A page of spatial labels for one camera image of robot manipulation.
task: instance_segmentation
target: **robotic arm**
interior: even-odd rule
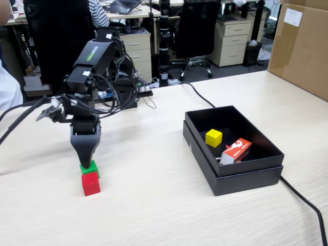
[[[88,168],[100,142],[99,115],[110,116],[117,112],[118,107],[121,110],[136,107],[139,81],[115,29],[101,28],[97,39],[86,44],[72,73],[64,80],[66,93],[53,99],[53,105],[43,110],[37,120],[49,117],[53,122],[71,123],[71,144],[81,165]],[[113,95],[113,105],[107,112],[95,108],[101,82],[107,82]],[[73,118],[67,119],[68,115],[73,115]]]

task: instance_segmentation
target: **trash bin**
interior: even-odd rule
[[[257,63],[258,54],[260,53],[260,49],[262,47],[261,43],[257,43],[257,46],[249,46],[249,43],[250,42],[247,42],[244,62],[242,63],[246,67]]]

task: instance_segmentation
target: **black box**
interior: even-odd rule
[[[211,129],[222,132],[222,143],[205,143]],[[233,106],[186,112],[183,135],[215,195],[278,183],[284,154]],[[252,143],[241,163],[221,166],[216,157],[239,138]]]

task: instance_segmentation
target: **person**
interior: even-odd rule
[[[107,27],[109,25],[108,17],[100,5],[99,0],[89,0],[89,9],[92,17],[92,23],[95,27]]]
[[[0,26],[5,25],[10,17],[10,2],[0,0]],[[2,66],[0,59],[0,110],[6,110],[23,103],[23,95],[18,81]]]

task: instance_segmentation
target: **black office chair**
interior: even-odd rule
[[[212,78],[210,64],[206,59],[192,60],[196,56],[211,54],[214,49],[214,30],[221,0],[184,0],[180,23],[177,28],[170,27],[170,47],[183,64],[180,80],[184,80],[185,70],[190,66],[206,68]]]
[[[29,33],[44,83],[61,93],[63,79],[86,43],[95,38],[88,0],[24,0]]]

